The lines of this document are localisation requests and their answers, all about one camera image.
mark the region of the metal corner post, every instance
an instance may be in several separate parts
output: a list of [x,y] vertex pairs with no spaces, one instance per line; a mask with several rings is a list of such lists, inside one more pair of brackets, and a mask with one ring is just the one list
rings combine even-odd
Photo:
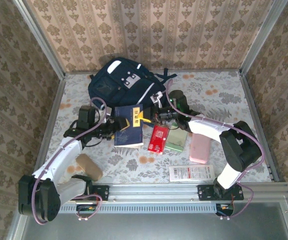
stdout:
[[42,30],[40,29],[35,17],[33,16],[31,10],[28,7],[28,4],[25,0],[13,0],[14,4],[18,8],[19,12],[23,16],[24,20],[26,21],[30,31],[35,36],[38,44],[42,48],[44,54],[46,55],[49,63],[53,67],[55,73],[59,77],[60,80],[63,80],[65,77],[65,72],[62,69],[59,61],[55,53],[52,51],[45,35],[43,34]]
[[257,132],[258,140],[259,140],[260,144],[262,144],[262,146],[264,147],[264,151],[265,151],[265,155],[266,155],[266,162],[270,166],[271,174],[273,175],[274,180],[279,182],[280,179],[279,179],[277,170],[275,168],[274,160],[273,160],[273,158],[270,154],[270,151],[269,151],[269,147],[268,147],[268,144],[267,144],[267,141],[265,138],[265,134],[264,134],[262,125],[260,123],[260,120],[259,120],[259,117],[257,114],[255,103],[254,103],[254,100],[252,98],[252,95],[251,95],[251,92],[250,92],[250,89],[249,89],[249,86],[247,83],[246,76],[244,76],[244,75],[240,76],[240,81],[241,81],[243,89],[244,89],[244,93],[245,93],[245,97],[246,97],[246,100],[248,103],[250,114],[251,114],[253,121],[254,121],[255,130]]
[[[62,80],[59,82],[56,97],[55,97],[55,100],[53,103],[52,110],[51,110],[50,115],[49,115],[47,127],[45,130],[45,135],[44,135],[42,144],[40,146],[40,151],[39,151],[39,154],[37,157],[37,161],[36,161],[36,165],[35,165],[34,170],[39,169],[44,164],[44,161],[46,159],[50,140],[52,138],[54,126],[56,123],[56,118],[57,118],[60,102],[61,102],[62,96],[64,94],[65,85],[66,85],[65,80]],[[14,218],[13,218],[12,224],[11,224],[9,232],[8,232],[7,240],[20,240],[22,238],[22,235],[23,235],[23,232],[25,229],[25,225],[27,222],[27,218],[28,217],[25,215],[20,215],[18,210],[17,210],[17,212],[14,214]]]
[[240,67],[242,76],[247,74],[287,2],[288,0],[274,0],[272,3],[266,18]]

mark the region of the red box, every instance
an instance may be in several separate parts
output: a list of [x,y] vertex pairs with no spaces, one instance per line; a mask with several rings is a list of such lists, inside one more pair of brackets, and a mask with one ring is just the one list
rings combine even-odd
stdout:
[[155,125],[152,137],[149,142],[148,150],[150,152],[163,154],[167,135],[168,135],[168,128],[164,126]]

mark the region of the pink phone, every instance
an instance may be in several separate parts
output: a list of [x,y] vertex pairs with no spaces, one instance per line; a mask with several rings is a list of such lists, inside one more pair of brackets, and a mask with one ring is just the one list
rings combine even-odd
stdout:
[[210,150],[210,141],[211,139],[209,137],[193,133],[189,150],[189,160],[194,163],[207,163]]

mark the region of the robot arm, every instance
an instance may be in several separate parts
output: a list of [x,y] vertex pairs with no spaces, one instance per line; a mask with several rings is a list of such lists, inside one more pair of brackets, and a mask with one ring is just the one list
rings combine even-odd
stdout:
[[[182,91],[174,90],[170,92],[169,97],[181,112],[199,116],[203,119],[204,116],[199,112],[189,109],[186,97]],[[149,120],[149,122],[157,124],[162,124],[163,121],[176,120],[182,130],[189,133],[202,134],[222,144],[227,165],[214,181],[212,189],[215,199],[223,199],[228,195],[231,198],[230,193],[238,178],[250,164],[256,162],[261,156],[259,147],[245,135],[225,126],[219,126],[202,119],[191,119],[190,117],[183,116],[171,106],[164,108],[158,108],[158,106],[150,107],[143,110],[141,116],[145,121]],[[235,124],[228,123],[228,125],[243,130],[255,138],[250,127],[243,121]]]
[[[230,188],[235,185],[245,169],[261,156],[260,149],[251,139],[228,127],[197,119],[191,120],[188,124],[194,134],[205,135],[222,144],[227,164],[214,181],[214,193],[221,199],[230,192]],[[243,121],[229,125],[255,137],[247,123]]]
[[[64,133],[60,146],[53,155],[31,176],[24,175],[19,180],[19,213],[31,216],[32,213],[32,191],[37,178],[45,171],[38,184],[35,205],[36,212],[40,219],[52,221],[59,212],[60,206],[65,202],[80,195],[92,194],[94,189],[92,180],[87,176],[75,175],[68,182],[59,184],[60,177],[67,167],[81,153],[84,147],[92,138],[112,139],[116,131],[121,131],[129,126],[127,119],[115,117],[97,129],[72,141],[68,146],[63,146],[79,134],[92,128],[95,123],[95,109],[90,106],[82,106],[79,110],[76,127],[73,124]],[[58,153],[50,167],[46,166]]]

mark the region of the product label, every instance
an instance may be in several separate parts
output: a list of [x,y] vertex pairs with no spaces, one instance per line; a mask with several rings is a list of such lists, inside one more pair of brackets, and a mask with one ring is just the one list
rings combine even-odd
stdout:
[[215,179],[213,165],[170,166],[171,182],[199,181],[210,183]]

